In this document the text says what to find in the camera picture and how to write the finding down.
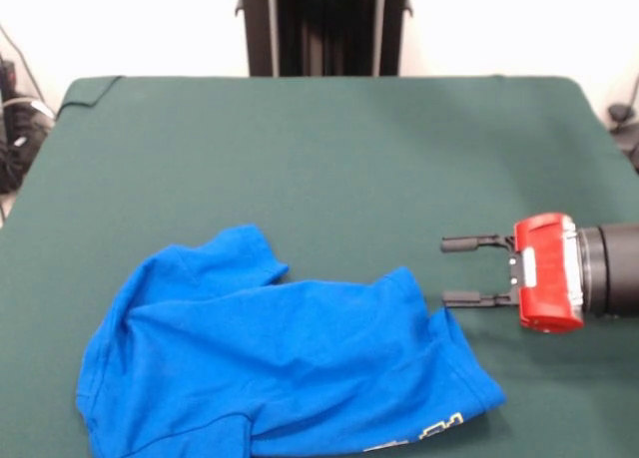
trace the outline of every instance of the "cable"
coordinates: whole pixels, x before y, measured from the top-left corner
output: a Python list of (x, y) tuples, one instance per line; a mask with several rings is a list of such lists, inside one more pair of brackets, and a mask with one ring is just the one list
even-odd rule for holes
[(56, 118), (56, 114), (49, 109), (49, 106), (35, 97), (14, 97), (13, 99), (3, 102), (2, 108), (6, 109), (7, 107), (15, 106), (16, 104), (28, 104), (32, 109), (41, 112), (49, 119), (55, 120)]
[(7, 31), (4, 29), (4, 27), (2, 27), (2, 24), (0, 24), (0, 33), (2, 33), (2, 35), (7, 40), (9, 45), (13, 48), (13, 50), (16, 51), (16, 53), (18, 54), (18, 57), (20, 57), (20, 61), (22, 62), (22, 65), (24, 66), (25, 71), (27, 71), (27, 75), (29, 76), (29, 79), (33, 83), (33, 87), (36, 90), (38, 99), (40, 99), (44, 103), (44, 96), (42, 95), (40, 86), (38, 86), (38, 83), (33, 77), (33, 73), (31, 72), (31, 69), (29, 68), (29, 64), (27, 63), (27, 60), (24, 58), (24, 54), (22, 54), (22, 51), (18, 48), (18, 46), (16, 46), (15, 42), (11, 40), (11, 37), (9, 36), (9, 34), (7, 34)]
[(623, 118), (621, 124), (625, 124), (630, 119), (630, 115), (632, 114), (632, 106), (637, 100), (637, 92), (639, 92), (639, 74), (637, 74), (637, 79), (635, 80), (635, 87), (632, 89), (632, 95), (630, 96), (630, 102), (628, 102), (628, 110), (626, 111), (626, 117)]

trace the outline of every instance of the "black cable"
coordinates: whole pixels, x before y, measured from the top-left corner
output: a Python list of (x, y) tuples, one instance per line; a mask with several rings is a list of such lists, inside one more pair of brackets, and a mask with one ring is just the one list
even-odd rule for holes
[(44, 96), (42, 95), (40, 86), (38, 86), (38, 83), (33, 77), (33, 73), (31, 72), (31, 69), (29, 68), (29, 64), (27, 63), (27, 60), (24, 58), (24, 54), (22, 54), (22, 51), (20, 50), (20, 48), (18, 48), (18, 46), (16, 46), (15, 42), (11, 40), (11, 37), (9, 36), (9, 34), (7, 34), (7, 31), (4, 29), (4, 27), (2, 27), (2, 24), (0, 24), (0, 33), (2, 33), (2, 35), (7, 40), (9, 45), (13, 48), (14, 51), (16, 51), (16, 53), (18, 54), (18, 57), (20, 57), (20, 61), (22, 62), (22, 65), (24, 66), (25, 71), (27, 71), (27, 75), (29, 76), (29, 79), (33, 83), (33, 87), (36, 90), (36, 94), (38, 94), (38, 98), (42, 102), (44, 102)]
[(639, 74), (637, 74), (637, 79), (635, 79), (635, 87), (632, 89), (632, 95), (630, 96), (630, 102), (628, 103), (628, 110), (626, 111), (626, 117), (623, 118), (621, 124), (625, 124), (630, 119), (630, 115), (632, 114), (632, 106), (637, 100), (637, 92), (639, 92)]

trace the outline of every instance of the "green tablecloth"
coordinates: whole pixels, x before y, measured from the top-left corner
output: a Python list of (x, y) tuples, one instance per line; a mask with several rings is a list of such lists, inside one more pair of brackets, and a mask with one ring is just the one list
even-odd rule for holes
[[(289, 280), (405, 264), (435, 309), (444, 289), (507, 287), (503, 252), (442, 255), (443, 235), (547, 211), (639, 221), (639, 180), (563, 79), (100, 78), (65, 104), (0, 231), (3, 457), (88, 455), (85, 345), (168, 243), (256, 223)], [(521, 329), (515, 309), (456, 316), (507, 404), (374, 456), (637, 456), (637, 321), (556, 336)]]

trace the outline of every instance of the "blue t-shirt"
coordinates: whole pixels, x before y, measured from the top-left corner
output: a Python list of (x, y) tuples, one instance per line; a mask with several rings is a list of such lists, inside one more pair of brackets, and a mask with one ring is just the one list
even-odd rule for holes
[(399, 268), (272, 284), (254, 226), (148, 258), (91, 339), (77, 405), (101, 458), (306, 456), (417, 441), (504, 401)]

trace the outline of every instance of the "white wall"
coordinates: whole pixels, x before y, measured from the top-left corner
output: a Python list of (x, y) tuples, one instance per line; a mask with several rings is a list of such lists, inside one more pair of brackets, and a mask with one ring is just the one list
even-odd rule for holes
[[(247, 76), (237, 1), (3, 0), (0, 22), (57, 108), (69, 84), (83, 76)], [(13, 57), (1, 38), (0, 50)], [(22, 90), (33, 92), (22, 82)]]
[[(82, 76), (247, 76), (236, 1), (14, 0), (0, 22), (57, 107)], [(401, 72), (568, 76), (605, 119), (639, 73), (637, 1), (412, 0)], [(12, 57), (1, 39), (0, 50)]]
[(402, 75), (559, 75), (597, 113), (639, 73), (639, 0), (412, 0)]

